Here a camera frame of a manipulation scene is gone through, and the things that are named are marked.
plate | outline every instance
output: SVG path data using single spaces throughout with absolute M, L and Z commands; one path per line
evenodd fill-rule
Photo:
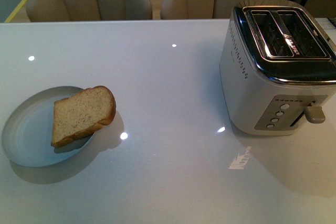
M 8 118 L 2 132 L 2 147 L 16 164 L 29 167 L 53 165 L 78 153 L 92 135 L 61 147 L 50 145 L 53 132 L 54 102 L 82 90 L 56 87 L 30 97 Z

table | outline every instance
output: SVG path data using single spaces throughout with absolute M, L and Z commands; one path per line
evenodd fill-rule
M 239 131 L 219 77 L 227 27 L 0 24 L 0 129 L 52 87 L 105 85 L 117 103 L 112 124 L 62 163 L 19 166 L 0 150 L 0 223 L 335 223 L 336 98 L 323 124 L 295 135 Z

logo on toaster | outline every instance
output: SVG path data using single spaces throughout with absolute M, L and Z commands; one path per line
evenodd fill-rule
M 296 55 L 300 55 L 299 50 L 297 49 L 296 45 L 294 44 L 294 42 L 291 39 L 286 39 L 286 42 L 291 47 L 291 49 L 293 49 L 293 51 Z

white toaster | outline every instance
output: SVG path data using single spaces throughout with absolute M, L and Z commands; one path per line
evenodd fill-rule
M 335 45 L 300 5 L 248 0 L 232 11 L 220 61 L 230 120 L 253 135 L 322 123 L 336 92 Z

bread slice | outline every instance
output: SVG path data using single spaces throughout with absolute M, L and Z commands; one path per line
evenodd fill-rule
M 54 103 L 51 145 L 59 148 L 113 121 L 116 101 L 104 86 L 84 89 Z

